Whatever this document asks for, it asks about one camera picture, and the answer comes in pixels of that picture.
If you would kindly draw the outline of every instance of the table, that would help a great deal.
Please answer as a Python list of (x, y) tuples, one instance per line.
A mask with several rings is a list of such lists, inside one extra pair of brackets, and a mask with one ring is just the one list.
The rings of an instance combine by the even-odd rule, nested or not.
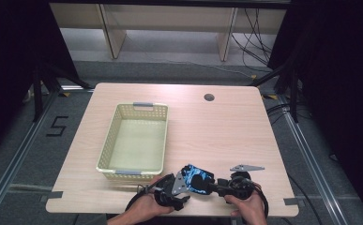
[[(212, 94), (213, 101), (204, 99)], [(255, 87), (100, 83), (86, 108), (68, 155), (53, 187), (61, 198), (49, 199), (52, 213), (122, 213), (134, 191), (122, 189), (96, 170), (98, 156), (119, 102), (157, 102), (169, 106), (164, 174), (177, 173), (191, 163), (215, 178), (229, 178), (237, 164), (264, 166), (250, 172), (262, 185), (271, 217), (294, 217), (293, 198), (280, 151)], [(171, 216), (227, 217), (233, 206), (217, 194), (191, 193), (181, 211)]]

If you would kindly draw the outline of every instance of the beige basket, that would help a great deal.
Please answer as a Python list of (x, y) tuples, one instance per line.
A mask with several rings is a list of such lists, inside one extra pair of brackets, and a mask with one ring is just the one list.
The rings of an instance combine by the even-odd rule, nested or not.
[(97, 170), (108, 179), (132, 184), (147, 181), (163, 170), (168, 106), (124, 103), (116, 107)]

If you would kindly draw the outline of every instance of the metal rail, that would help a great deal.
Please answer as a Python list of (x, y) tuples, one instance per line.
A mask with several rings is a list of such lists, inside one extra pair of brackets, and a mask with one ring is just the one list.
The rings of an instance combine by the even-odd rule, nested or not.
[(45, 117), (47, 115), (48, 110), (50, 109), (51, 105), (55, 101), (58, 92), (52, 92), (49, 94), (47, 101), (44, 105), (44, 110), (36, 122), (32, 123), (32, 126), (29, 128), (28, 132), (26, 133), (23, 142), (21, 143), (20, 147), (18, 148), (17, 152), (15, 153), (14, 157), (12, 158), (11, 162), (8, 164), (8, 167), (0, 179), (0, 203), (6, 196), (8, 188), (11, 185), (11, 182), (14, 180), (15, 175), (17, 174), (18, 170), (23, 165), (23, 161), (26, 155), (31, 148), (38, 131), (43, 124)]
[[(280, 103), (287, 103), (284, 96), (280, 96)], [(311, 152), (310, 146), (308, 145), (303, 132), (300, 129), (299, 124), (295, 123), (295, 120), (289, 113), (286, 113), (285, 116), (286, 121), (289, 124), (290, 130), (295, 136), (295, 140), (297, 141), (301, 154), (303, 155), (303, 158), (307, 163), (313, 181), (315, 182), (316, 187), (318, 187), (319, 193), (321, 194), (325, 202), (325, 206), (334, 224), (348, 224), (345, 215), (342, 213), (339, 201), (336, 199), (330, 185), (327, 183), (325, 176), (322, 173), (322, 170), (318, 162), (316, 161), (315, 156)]]

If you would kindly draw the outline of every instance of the black cable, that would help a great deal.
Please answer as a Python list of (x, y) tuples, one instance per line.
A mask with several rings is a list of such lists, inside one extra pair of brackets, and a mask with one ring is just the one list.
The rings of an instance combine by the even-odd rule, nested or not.
[(309, 203), (310, 207), (312, 208), (313, 213), (315, 214), (316, 218), (318, 219), (318, 223), (320, 225), (322, 225), (322, 220), (319, 218), (319, 214), (318, 212), (316, 212), (315, 207), (313, 206), (312, 202), (310, 201), (310, 198), (308, 197), (308, 195), (306, 194), (306, 192), (303, 190), (303, 188), (294, 180), (294, 178), (287, 173), (287, 176), (293, 181), (293, 183), (295, 183), (295, 185), (298, 187), (298, 189), (301, 190), (301, 193), (303, 193), (304, 197), (306, 198), (307, 202)]
[(239, 46), (239, 48), (244, 52), (244, 53), (248, 53), (250, 56), (252, 56), (253, 58), (255, 58), (255, 59), (257, 59), (257, 61), (259, 61), (260, 63), (262, 63), (262, 64), (266, 64), (266, 61), (264, 60), (264, 59), (262, 59), (262, 58), (260, 58), (258, 55), (256, 55), (255, 53), (253, 53), (253, 52), (251, 52), (251, 51), (249, 51), (247, 48), (246, 48), (246, 46), (247, 46), (247, 44), (245, 45), (245, 46), (243, 46), (242, 44), (240, 44), (237, 40), (236, 40), (236, 38), (234, 37), (234, 35), (232, 35), (232, 38), (234, 39), (234, 41), (236, 42), (236, 44)]
[[(259, 43), (260, 43), (260, 45), (262, 46), (262, 48), (260, 48), (260, 47), (256, 46), (256, 45), (255, 45), (255, 44), (253, 44), (252, 42), (250, 42), (250, 43), (251, 43), (252, 45), (256, 46), (258, 49), (262, 50), (262, 51), (263, 51), (263, 54), (264, 54), (264, 56), (265, 56), (266, 61), (268, 61), (268, 60), (269, 60), (269, 57), (268, 57), (267, 53), (269, 53), (269, 52), (265, 49), (265, 47), (267, 47), (267, 49), (270, 49), (270, 48), (269, 48), (268, 46), (266, 46), (266, 45), (263, 43), (263, 40), (261, 39), (260, 24), (259, 24), (259, 22), (258, 22), (258, 16), (259, 16), (259, 13), (260, 13), (260, 9), (256, 8), (256, 16), (255, 16), (256, 21), (255, 21), (255, 23), (254, 23), (254, 25), (253, 25), (253, 24), (252, 24), (252, 22), (251, 22), (251, 19), (250, 19), (250, 17), (249, 17), (249, 14), (248, 14), (248, 12), (247, 12), (247, 9), (245, 8), (245, 14), (246, 14), (246, 16), (247, 16), (247, 18), (248, 18), (248, 21), (249, 21), (249, 23), (250, 23), (250, 26), (251, 26), (251, 33), (252, 33), (252, 34), (254, 34), (254, 36), (256, 36), (256, 38), (257, 38), (257, 40), (259, 41)], [(257, 24), (258, 35), (257, 35), (256, 30), (255, 30), (256, 24)]]
[(278, 122), (278, 120), (281, 119), (283, 117), (283, 115), (285, 115), (286, 113), (287, 112), (283, 112), (282, 115), (278, 116), (278, 118), (274, 122), (271, 123), (271, 126), (273, 126), (276, 122)]
[(76, 225), (76, 222), (78, 221), (79, 218), (79, 214), (76, 215), (76, 218), (73, 219), (73, 225)]
[(285, 221), (287, 224), (293, 225), (293, 223), (289, 219), (287, 219), (285, 217), (282, 217), (281, 219), (283, 219), (283, 221)]

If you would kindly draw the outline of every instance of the hand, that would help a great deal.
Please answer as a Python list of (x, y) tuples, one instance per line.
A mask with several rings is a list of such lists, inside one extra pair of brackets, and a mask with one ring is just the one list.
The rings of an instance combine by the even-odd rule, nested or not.
[[(160, 179), (159, 176), (155, 176), (151, 184)], [(140, 197), (128, 211), (123, 214), (113, 217), (108, 220), (108, 225), (131, 225), (140, 222), (147, 221), (151, 218), (162, 214), (169, 214), (174, 211), (173, 207), (164, 207), (157, 204), (155, 196), (152, 193), (143, 195)]]
[(224, 199), (227, 203), (237, 207), (237, 210), (233, 211), (231, 216), (242, 216), (249, 225), (266, 224), (263, 201), (257, 191), (254, 190), (246, 200), (240, 200), (233, 195), (225, 195)]

